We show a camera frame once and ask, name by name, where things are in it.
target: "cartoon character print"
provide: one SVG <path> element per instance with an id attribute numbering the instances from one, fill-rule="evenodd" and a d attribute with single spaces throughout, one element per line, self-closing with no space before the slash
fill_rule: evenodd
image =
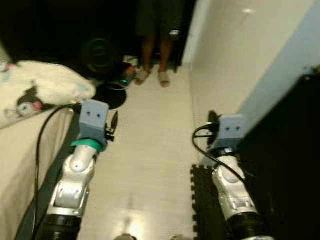
<path id="1" fill-rule="evenodd" d="M 34 81 L 31 82 L 32 88 L 25 91 L 25 94 L 16 102 L 16 109 L 6 109 L 4 114 L 8 119 L 18 119 L 31 117 L 41 111 L 48 110 L 54 105 L 44 104 L 40 98 L 37 97 L 38 87 Z"/>

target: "tiled floor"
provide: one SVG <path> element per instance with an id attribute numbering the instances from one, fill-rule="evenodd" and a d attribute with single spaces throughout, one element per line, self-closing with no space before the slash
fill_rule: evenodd
<path id="1" fill-rule="evenodd" d="M 190 85 L 186 69 L 170 76 L 169 88 L 161 88 L 153 73 L 128 90 L 118 109 L 116 140 L 96 165 L 80 240 L 113 240 L 123 233 L 138 240 L 194 236 Z"/>

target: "shorts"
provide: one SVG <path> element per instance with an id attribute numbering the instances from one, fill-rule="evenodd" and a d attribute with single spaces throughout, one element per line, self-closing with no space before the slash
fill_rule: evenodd
<path id="1" fill-rule="evenodd" d="M 176 39 L 181 33 L 185 0 L 138 0 L 136 32 Z"/>

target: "slipper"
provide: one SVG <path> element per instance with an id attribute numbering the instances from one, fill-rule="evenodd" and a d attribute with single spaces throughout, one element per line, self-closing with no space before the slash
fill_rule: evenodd
<path id="1" fill-rule="evenodd" d="M 145 70 L 139 71 L 138 74 L 135 77 L 135 84 L 136 85 L 144 84 L 149 76 L 150 76 L 149 72 L 147 72 Z"/>
<path id="2" fill-rule="evenodd" d="M 170 78 L 169 78 L 168 73 L 166 71 L 158 73 L 158 80 L 159 80 L 161 87 L 167 88 L 170 86 Z"/>

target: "white fabric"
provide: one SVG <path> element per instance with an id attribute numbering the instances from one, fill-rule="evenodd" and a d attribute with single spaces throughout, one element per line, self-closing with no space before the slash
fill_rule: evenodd
<path id="1" fill-rule="evenodd" d="M 52 105 L 90 99 L 95 93 L 88 80 L 62 65 L 35 61 L 6 65 L 0 70 L 0 129 Z"/>
<path id="2" fill-rule="evenodd" d="M 0 129 L 0 239 L 13 240 L 34 196 L 36 143 L 52 110 Z M 72 119 L 58 112 L 44 132 L 40 149 L 39 186 L 56 158 Z"/>

